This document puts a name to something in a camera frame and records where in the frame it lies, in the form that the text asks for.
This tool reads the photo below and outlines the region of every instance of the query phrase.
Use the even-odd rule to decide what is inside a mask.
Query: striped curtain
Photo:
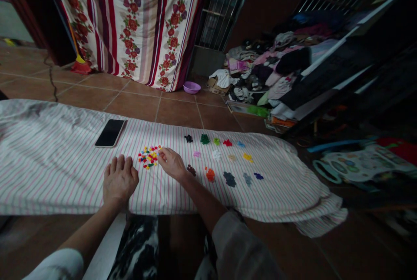
[[[202,0],[61,1],[92,69],[162,91],[182,86]]]

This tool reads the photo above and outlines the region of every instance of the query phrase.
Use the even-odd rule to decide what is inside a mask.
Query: electrical cord
[[[55,102],[58,102],[58,97],[56,96],[56,92],[57,92],[57,87],[55,86],[55,84],[53,83],[53,79],[52,79],[52,68],[53,65],[47,64],[46,60],[49,59],[49,54],[45,57],[45,59],[43,60],[43,63],[46,66],[49,66],[49,81],[51,82],[51,85],[53,87],[53,97],[55,98]]]

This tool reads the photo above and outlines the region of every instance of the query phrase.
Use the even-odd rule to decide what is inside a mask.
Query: black phone screen
[[[95,146],[99,146],[99,147],[114,146],[124,123],[125,121],[123,120],[109,119],[103,131],[101,132],[101,135],[99,136]]]

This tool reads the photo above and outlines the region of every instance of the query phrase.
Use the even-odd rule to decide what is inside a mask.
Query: bed sheet
[[[143,168],[145,146],[177,151],[185,165],[224,205],[263,222],[295,222],[310,237],[320,236],[346,219],[342,199],[277,137],[218,132],[146,122],[53,102],[13,99],[0,102],[0,214],[93,214],[103,204],[103,170],[113,156],[134,158],[139,185],[129,201],[132,213],[189,214],[197,209],[184,189],[157,165]],[[94,143],[109,119],[127,120],[117,146]],[[200,142],[207,134],[210,143]],[[184,136],[191,135],[187,143]],[[220,145],[213,142],[220,139]],[[223,144],[230,140],[232,146]],[[213,158],[218,151],[220,158]],[[243,156],[252,156],[253,162]],[[228,155],[235,155],[231,161]],[[206,169],[215,173],[210,183]],[[235,186],[226,183],[231,173]],[[251,185],[244,174],[251,177]]]

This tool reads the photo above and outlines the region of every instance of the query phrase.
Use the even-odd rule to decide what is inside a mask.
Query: smartphone
[[[117,144],[120,133],[126,121],[120,119],[109,119],[101,135],[96,141],[95,146],[98,148],[112,148]]]

